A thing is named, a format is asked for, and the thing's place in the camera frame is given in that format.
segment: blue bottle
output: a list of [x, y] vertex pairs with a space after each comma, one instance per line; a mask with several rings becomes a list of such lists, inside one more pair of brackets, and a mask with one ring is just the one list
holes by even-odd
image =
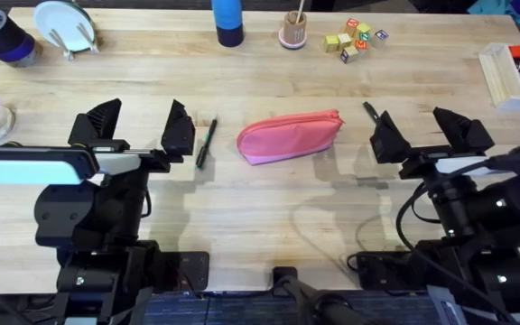
[[226, 47], [235, 47], [244, 40], [242, 4], [240, 0], [212, 0], [218, 42]]

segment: black pen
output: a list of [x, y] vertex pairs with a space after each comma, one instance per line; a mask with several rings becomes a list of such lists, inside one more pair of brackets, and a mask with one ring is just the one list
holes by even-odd
[[206, 156], [208, 155], [209, 144], [212, 142], [212, 136], [214, 135], [214, 131], [216, 131], [216, 124], [218, 123], [218, 118], [215, 117], [212, 120], [212, 123], [209, 125], [208, 135], [206, 135], [206, 140], [204, 141], [204, 145], [200, 148], [200, 152], [198, 153], [198, 158], [196, 159], [196, 167], [201, 170], [204, 167], [204, 162], [206, 161]]
[[370, 118], [372, 118], [372, 121], [375, 122], [375, 124], [378, 123], [378, 113], [376, 112], [375, 108], [370, 105], [368, 102], [362, 103], [362, 105], [365, 107], [365, 110], [370, 115]]

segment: wooden table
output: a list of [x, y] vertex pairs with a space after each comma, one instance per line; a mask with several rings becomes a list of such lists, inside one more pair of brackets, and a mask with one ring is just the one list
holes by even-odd
[[[68, 62], [34, 29], [32, 9], [12, 10], [45, 48], [29, 69], [0, 62], [0, 101], [17, 114], [6, 140], [66, 145], [77, 113], [121, 98], [116, 138], [152, 148], [177, 98], [193, 117], [200, 147], [218, 115], [204, 172], [195, 171], [191, 157], [170, 174], [153, 175], [153, 215], [140, 232], [163, 250], [208, 251], [209, 290], [264, 290], [276, 265], [296, 266], [317, 288], [354, 289], [347, 255], [400, 246], [392, 220], [418, 182], [398, 180], [397, 165], [376, 164], [365, 100], [389, 110], [415, 145], [445, 143], [435, 106], [481, 119], [497, 143], [491, 153], [520, 144], [520, 113], [493, 108], [477, 58], [490, 42], [520, 43], [508, 16], [308, 13], [307, 45], [288, 51], [277, 41], [284, 13], [244, 13], [246, 40], [227, 49], [216, 40], [211, 12], [88, 12], [102, 52]], [[322, 37], [349, 17], [385, 29], [388, 47], [349, 65], [324, 53]], [[237, 135], [250, 123], [329, 108], [346, 124], [328, 151], [255, 167], [237, 151]], [[55, 252], [33, 240], [42, 188], [0, 186], [1, 292], [55, 290]], [[427, 199], [418, 210], [434, 217]], [[442, 234], [412, 215], [404, 231], [415, 240]]]

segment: pink pouch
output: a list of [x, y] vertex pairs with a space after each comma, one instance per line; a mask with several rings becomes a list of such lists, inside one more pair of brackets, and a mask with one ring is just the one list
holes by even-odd
[[242, 130], [237, 147], [253, 165], [316, 153], [330, 147], [343, 123], [336, 109], [272, 117]]

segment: toy block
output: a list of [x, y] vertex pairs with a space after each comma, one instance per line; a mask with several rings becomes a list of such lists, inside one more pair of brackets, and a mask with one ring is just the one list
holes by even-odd
[[378, 32], [375, 32], [375, 36], [372, 37], [371, 43], [372, 46], [374, 46], [376, 49], [382, 49], [386, 45], [386, 39], [388, 38], [388, 34], [380, 30]]
[[359, 33], [368, 33], [370, 32], [370, 26], [368, 26], [366, 23], [359, 23], [357, 26], [357, 31]]
[[347, 24], [344, 26], [344, 30], [342, 32], [347, 33], [348, 36], [350, 36], [350, 37], [354, 37], [354, 32], [357, 30], [358, 24], [359, 24], [358, 21], [356, 21], [352, 18], [349, 18], [347, 20]]
[[347, 33], [339, 34], [339, 49], [342, 50], [345, 47], [350, 46], [352, 39]]
[[370, 34], [368, 32], [359, 32], [358, 39], [364, 42], [370, 42]]
[[342, 50], [342, 53], [340, 54], [340, 59], [344, 63], [350, 63], [353, 60], [358, 59], [358, 50], [356, 48], [353, 48], [352, 46], [349, 46], [346, 49]]
[[337, 35], [329, 35], [324, 37], [324, 43], [322, 44], [322, 47], [327, 53], [336, 51], [339, 47], [339, 37]]
[[354, 42], [355, 49], [358, 50], [358, 56], [364, 56], [367, 53], [368, 45], [367, 42], [364, 41], [355, 41]]

